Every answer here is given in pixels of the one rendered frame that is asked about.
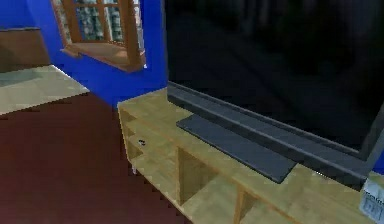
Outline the light wooden television stand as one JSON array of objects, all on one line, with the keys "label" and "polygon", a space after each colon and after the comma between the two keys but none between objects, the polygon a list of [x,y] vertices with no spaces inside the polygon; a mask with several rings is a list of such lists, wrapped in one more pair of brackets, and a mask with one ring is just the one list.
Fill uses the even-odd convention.
[{"label": "light wooden television stand", "polygon": [[179,129],[163,89],[117,107],[133,171],[193,224],[375,224],[360,191],[302,165],[277,184]]}]

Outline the black flat-screen television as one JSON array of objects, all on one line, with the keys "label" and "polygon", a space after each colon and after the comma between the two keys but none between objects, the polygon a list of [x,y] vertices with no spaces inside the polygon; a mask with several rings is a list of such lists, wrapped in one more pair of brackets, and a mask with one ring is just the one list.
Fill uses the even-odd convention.
[{"label": "black flat-screen television", "polygon": [[179,127],[274,182],[384,177],[384,0],[162,0]]}]

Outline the brown wooden framed window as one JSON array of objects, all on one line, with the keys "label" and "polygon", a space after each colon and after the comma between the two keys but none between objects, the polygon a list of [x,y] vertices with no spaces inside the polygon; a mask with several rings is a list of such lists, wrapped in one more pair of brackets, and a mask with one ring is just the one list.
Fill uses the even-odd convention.
[{"label": "brown wooden framed window", "polygon": [[126,72],[146,67],[140,0],[50,0],[61,51]]}]

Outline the brown wooden door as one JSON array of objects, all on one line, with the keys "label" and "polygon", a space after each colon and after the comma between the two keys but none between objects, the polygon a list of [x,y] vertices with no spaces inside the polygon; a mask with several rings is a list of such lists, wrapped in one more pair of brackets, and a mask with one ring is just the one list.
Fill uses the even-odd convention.
[{"label": "brown wooden door", "polygon": [[0,73],[50,64],[39,28],[0,29]]}]

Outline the white printed box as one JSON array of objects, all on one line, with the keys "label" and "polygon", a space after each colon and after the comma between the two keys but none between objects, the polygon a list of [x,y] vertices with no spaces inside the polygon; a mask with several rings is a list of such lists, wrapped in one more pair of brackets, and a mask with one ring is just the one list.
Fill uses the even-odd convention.
[{"label": "white printed box", "polygon": [[384,187],[367,179],[359,209],[376,224],[384,224]]}]

